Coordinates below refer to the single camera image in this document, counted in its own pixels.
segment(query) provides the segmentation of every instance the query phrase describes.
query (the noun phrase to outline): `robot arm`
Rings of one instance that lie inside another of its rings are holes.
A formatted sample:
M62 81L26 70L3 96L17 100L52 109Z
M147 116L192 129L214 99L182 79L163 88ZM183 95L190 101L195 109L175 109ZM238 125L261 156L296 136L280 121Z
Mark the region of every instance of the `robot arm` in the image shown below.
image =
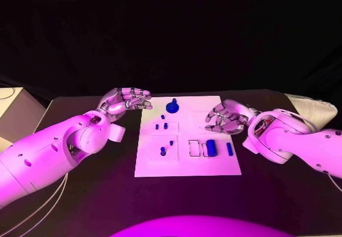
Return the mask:
M124 128L113 124L126 110L152 109L150 92L115 88L98 108L19 140L0 154L0 209L52 184L97 153Z
M279 164L296 154L313 169L342 178L342 132L319 131L315 126L316 131L312 131L292 114L279 109L261 113L237 101L225 100L206 116L206 122L218 116L216 124L208 125L206 130L232 135L247 126L248 137L242 145L253 153Z

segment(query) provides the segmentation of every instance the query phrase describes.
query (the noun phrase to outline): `small blue piece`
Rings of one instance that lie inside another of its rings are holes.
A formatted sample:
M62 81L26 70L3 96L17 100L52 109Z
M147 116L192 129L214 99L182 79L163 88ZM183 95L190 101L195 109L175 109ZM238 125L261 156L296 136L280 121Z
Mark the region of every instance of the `small blue piece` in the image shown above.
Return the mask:
M162 156L166 155L166 148L165 148L165 147L160 148L160 155L162 155Z
M206 141L206 150L208 150L208 157L215 157L218 155L215 141L212 139Z
M232 156L232 149L231 149L231 144L229 144L229 142L227 143L227 149L228 149L228 154L229 154L229 156Z
M170 114L173 114L173 113L178 112L178 110L179 110L179 105L178 105L178 103L176 103L176 99L173 98L173 99L172 99L172 102L166 104L166 111L167 111Z

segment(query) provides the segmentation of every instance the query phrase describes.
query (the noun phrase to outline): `dark tabletop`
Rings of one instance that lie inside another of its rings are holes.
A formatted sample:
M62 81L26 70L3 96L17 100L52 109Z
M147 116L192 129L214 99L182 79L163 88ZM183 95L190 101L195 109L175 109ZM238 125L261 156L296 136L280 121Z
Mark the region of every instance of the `dark tabletop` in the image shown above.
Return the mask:
M287 97L270 90L156 94L219 95L261 111L296 112ZM49 106L38 131L97 107L98 97L59 97ZM69 173L59 203L26 235L30 237L107 237L147 220L175 215L225 216L273 227L293 235L342 234L342 193L323 173L293 157L284 165L244 147L247 131L232 136L241 176L134 178L141 111L117 121L126 127L121 143L104 149ZM61 180L0 211L3 233L36 210ZM19 236L49 207L13 231Z

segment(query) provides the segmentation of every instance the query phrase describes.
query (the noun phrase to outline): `black curtain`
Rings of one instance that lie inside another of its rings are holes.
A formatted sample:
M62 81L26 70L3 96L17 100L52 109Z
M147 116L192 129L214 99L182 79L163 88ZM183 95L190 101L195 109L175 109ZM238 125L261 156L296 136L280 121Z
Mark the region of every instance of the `black curtain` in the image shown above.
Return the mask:
M46 101L131 86L341 96L341 48L315 68L342 43L338 2L9 1L0 23L0 81Z

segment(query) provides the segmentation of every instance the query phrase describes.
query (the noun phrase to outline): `white board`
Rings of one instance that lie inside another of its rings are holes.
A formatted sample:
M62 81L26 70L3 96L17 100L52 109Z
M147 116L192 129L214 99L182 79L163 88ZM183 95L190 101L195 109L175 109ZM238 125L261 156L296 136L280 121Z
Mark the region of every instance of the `white board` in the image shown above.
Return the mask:
M173 98L179 111L170 114L166 104ZM241 175L231 136L205 130L205 126L215 123L215 119L205 123L205 117L221 103L219 96L154 97L150 102L153 109L143 110L141 115L134 177ZM215 157L206 157L205 143L209 139L216 144ZM232 156L228 155L228 142ZM160 155L162 146L166 149L165 156Z

